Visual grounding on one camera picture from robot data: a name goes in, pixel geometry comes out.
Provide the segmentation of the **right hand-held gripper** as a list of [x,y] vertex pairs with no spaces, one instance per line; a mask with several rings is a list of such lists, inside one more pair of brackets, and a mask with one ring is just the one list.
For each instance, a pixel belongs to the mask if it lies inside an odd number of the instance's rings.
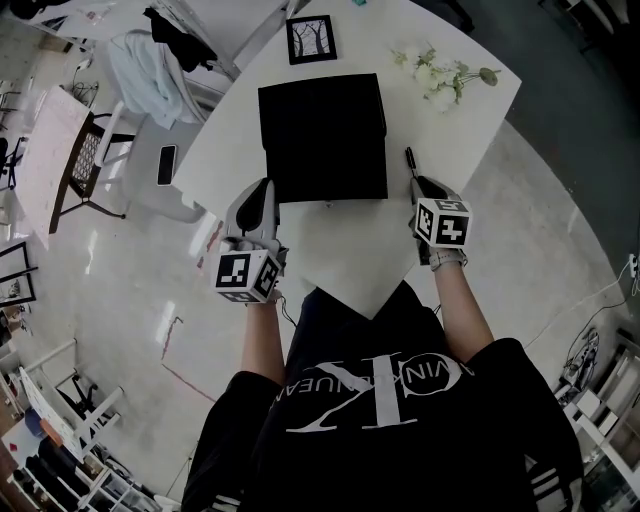
[[410,193],[411,202],[416,203],[411,228],[419,263],[442,265],[454,261],[465,265],[472,225],[470,204],[454,200],[460,198],[458,193],[422,175],[411,178]]

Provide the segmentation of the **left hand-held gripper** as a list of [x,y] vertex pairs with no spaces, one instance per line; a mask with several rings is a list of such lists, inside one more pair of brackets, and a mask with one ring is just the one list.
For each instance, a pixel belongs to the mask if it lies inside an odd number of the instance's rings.
[[221,241],[212,260],[214,291],[234,303],[272,302],[289,251],[275,240],[279,205],[274,182],[260,179],[241,192],[227,210],[225,225],[231,238]]

